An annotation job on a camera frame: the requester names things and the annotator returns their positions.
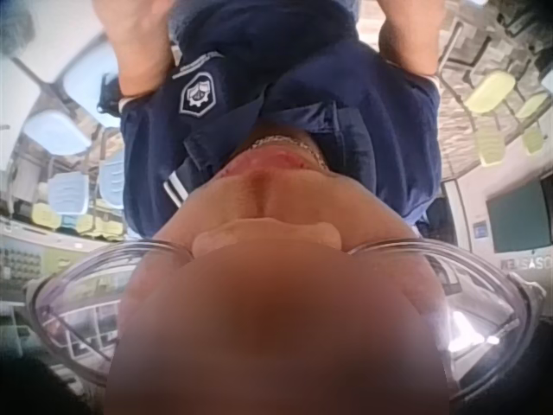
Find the eyeglass frame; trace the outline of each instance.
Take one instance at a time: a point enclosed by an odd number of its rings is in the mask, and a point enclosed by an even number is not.
[[[163,241],[157,241],[152,239],[142,239],[139,241],[125,241],[107,246],[91,252],[81,261],[76,264],[68,266],[65,270],[54,273],[50,276],[29,282],[24,287],[25,305],[29,316],[29,323],[31,329],[37,334],[43,343],[46,350],[53,356],[61,360],[62,364],[68,369],[72,370],[77,376],[83,380],[89,381],[96,386],[106,387],[107,374],[100,373],[89,367],[80,365],[70,356],[60,353],[60,348],[54,344],[49,338],[47,331],[43,328],[40,319],[36,313],[36,300],[41,293],[42,289],[55,279],[65,281],[65,284],[55,286],[48,294],[53,295],[57,290],[63,289],[65,286],[73,282],[70,276],[76,277],[82,274],[82,271],[91,266],[91,262],[95,259],[101,259],[106,255],[120,255],[125,251],[144,251],[150,249],[153,251],[165,251],[166,253],[186,252],[190,257],[190,262],[194,260],[192,253],[185,247],[177,244],[172,244]],[[471,252],[464,251],[457,246],[446,244],[441,241],[432,239],[395,239],[378,243],[362,244],[356,248],[353,248],[347,254],[356,256],[367,252],[416,252],[422,255],[438,255],[445,259],[452,260],[457,265],[462,266],[468,270],[478,270],[484,272],[487,276],[501,276],[505,278],[514,288],[517,289],[520,298],[522,298],[522,305],[516,307],[515,304],[519,303],[515,301],[511,292],[505,289],[500,283],[496,281],[486,280],[496,291],[499,291],[501,295],[509,302],[509,305],[513,307],[513,311],[517,316],[524,316],[525,319],[521,323],[521,327],[524,331],[518,335],[517,344],[512,347],[512,351],[509,354],[505,354],[494,365],[494,369],[490,370],[482,379],[474,382],[470,387],[457,393],[454,397],[450,398],[450,405],[459,405],[460,403],[473,398],[475,395],[484,392],[501,374],[504,374],[509,370],[521,357],[522,353],[526,350],[531,341],[531,334],[536,329],[541,315],[543,301],[546,297],[545,290],[537,283],[529,283],[524,281],[515,272],[503,272],[499,268],[487,263],[485,260],[479,258]],[[96,350],[88,342],[84,340],[83,336],[79,335],[73,328],[67,323],[60,321],[56,315],[52,314],[66,329],[68,329],[78,340],[85,343],[91,351],[99,354],[100,357],[106,359],[107,356],[102,355],[101,352]]]

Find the uniform shirt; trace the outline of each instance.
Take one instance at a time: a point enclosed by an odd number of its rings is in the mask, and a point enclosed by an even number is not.
[[[439,93],[359,41],[328,0],[241,0],[203,10],[185,57],[153,94],[125,103],[125,214],[151,237],[259,120],[308,132],[329,168],[408,223],[440,185]]]

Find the necklace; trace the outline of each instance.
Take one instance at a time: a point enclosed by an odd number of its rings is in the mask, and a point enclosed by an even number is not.
[[[327,162],[324,161],[324,159],[322,158],[322,156],[318,152],[313,151],[305,143],[302,143],[301,141],[297,141],[297,140],[295,140],[294,138],[291,138],[291,137],[269,136],[269,137],[265,137],[265,138],[260,138],[248,150],[255,150],[256,148],[261,147],[262,145],[265,145],[265,144],[268,144],[268,143],[294,144],[294,145],[300,147],[302,150],[306,150],[311,156],[313,156],[322,169],[329,170]]]

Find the emblem patch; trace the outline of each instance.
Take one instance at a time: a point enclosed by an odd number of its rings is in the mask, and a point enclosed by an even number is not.
[[[213,77],[207,72],[200,72],[182,90],[180,113],[200,118],[215,104],[217,97]]]

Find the eyeglasses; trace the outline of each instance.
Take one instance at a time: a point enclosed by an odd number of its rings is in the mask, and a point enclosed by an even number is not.
[[[349,254],[380,264],[410,257],[428,262],[448,304],[446,373],[458,385],[452,403],[484,391],[530,343],[545,299],[538,284],[433,240],[365,245]],[[93,252],[57,275],[28,284],[31,328],[64,366],[105,387],[118,343],[119,303],[131,277],[153,268],[176,270],[193,260],[186,249],[158,241],[124,242]]]

